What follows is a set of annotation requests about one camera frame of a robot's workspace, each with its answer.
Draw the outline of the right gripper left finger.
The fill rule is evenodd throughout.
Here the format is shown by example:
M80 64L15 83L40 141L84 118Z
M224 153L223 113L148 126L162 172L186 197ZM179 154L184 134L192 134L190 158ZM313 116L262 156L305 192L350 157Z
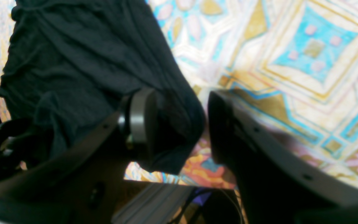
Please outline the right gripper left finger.
M0 224L109 224L128 164L153 161L157 113L143 88L72 149L1 181Z

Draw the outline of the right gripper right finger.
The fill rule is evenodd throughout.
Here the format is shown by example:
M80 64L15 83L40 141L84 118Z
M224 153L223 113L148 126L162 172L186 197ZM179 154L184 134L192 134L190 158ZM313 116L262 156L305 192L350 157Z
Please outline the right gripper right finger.
M211 91L213 159L235 176L250 224L358 224L358 188L295 156L245 109L233 91Z

